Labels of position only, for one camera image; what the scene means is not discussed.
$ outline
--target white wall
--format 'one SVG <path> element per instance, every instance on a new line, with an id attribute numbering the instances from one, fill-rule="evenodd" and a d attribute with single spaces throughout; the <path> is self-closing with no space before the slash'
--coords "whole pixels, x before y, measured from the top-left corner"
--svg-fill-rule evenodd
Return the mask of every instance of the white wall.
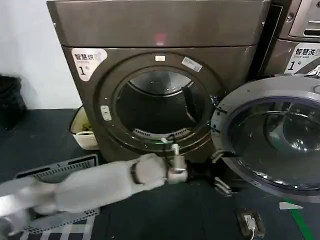
<path id="1" fill-rule="evenodd" d="M 0 74 L 22 79 L 29 109 L 82 104 L 46 0 L 0 0 Z"/>

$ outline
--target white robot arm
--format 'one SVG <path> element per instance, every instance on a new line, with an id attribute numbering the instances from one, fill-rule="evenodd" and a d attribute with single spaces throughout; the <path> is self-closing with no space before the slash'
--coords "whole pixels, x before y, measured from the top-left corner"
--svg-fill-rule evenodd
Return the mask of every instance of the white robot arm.
<path id="1" fill-rule="evenodd" d="M 175 157 L 169 169 L 163 158 L 150 153 L 130 161 L 80 170 L 60 183 L 45 183 L 33 177 L 7 181 L 0 185 L 0 220 L 4 220 L 0 221 L 0 232 L 13 235 L 27 226 L 28 209 L 42 215 L 81 213 L 158 188 L 168 177 L 169 183 L 184 182 L 187 180 L 186 164 L 178 148 L 175 146 Z"/>

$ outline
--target white bin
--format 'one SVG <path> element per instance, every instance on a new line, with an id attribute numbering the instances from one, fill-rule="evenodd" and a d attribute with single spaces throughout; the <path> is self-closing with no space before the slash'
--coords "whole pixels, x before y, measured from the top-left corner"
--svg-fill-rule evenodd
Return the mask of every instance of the white bin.
<path id="1" fill-rule="evenodd" d="M 98 143 L 93 131 L 83 131 L 83 124 L 88 123 L 88 117 L 84 106 L 81 106 L 76 112 L 69 131 L 74 139 L 84 150 L 99 150 Z"/>

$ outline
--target black trash bag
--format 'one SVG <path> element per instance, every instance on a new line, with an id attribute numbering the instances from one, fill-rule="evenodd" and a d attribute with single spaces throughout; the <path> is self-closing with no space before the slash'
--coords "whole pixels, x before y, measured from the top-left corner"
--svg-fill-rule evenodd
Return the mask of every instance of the black trash bag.
<path id="1" fill-rule="evenodd" d="M 0 128 L 12 129 L 26 113 L 20 79 L 0 75 Z"/>

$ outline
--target label sticker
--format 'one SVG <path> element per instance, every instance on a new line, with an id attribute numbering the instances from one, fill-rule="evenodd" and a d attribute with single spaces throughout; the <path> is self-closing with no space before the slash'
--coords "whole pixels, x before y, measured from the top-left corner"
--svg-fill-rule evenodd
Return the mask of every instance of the label sticker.
<path id="1" fill-rule="evenodd" d="M 166 56 L 156 55 L 156 56 L 154 56 L 154 60 L 155 60 L 156 62 L 165 62 L 165 61 L 166 61 Z"/>
<path id="2" fill-rule="evenodd" d="M 96 68 L 108 57 L 107 52 L 101 48 L 73 48 L 72 57 L 79 77 L 88 82 Z"/>
<path id="3" fill-rule="evenodd" d="M 193 71 L 196 71 L 197 73 L 200 72 L 200 70 L 202 69 L 201 64 L 197 63 L 196 61 L 193 61 L 192 59 L 186 56 L 184 57 L 181 63 L 182 65 L 185 65 L 186 67 L 192 69 Z"/>
<path id="4" fill-rule="evenodd" d="M 320 43 L 299 43 L 294 48 L 294 51 L 284 73 L 295 74 L 300 69 L 318 58 L 320 58 Z"/>
<path id="5" fill-rule="evenodd" d="M 105 120 L 105 121 L 111 121 L 112 120 L 108 105 L 101 105 L 100 106 L 100 110 L 101 110 L 101 114 L 102 114 L 103 120 Z"/>

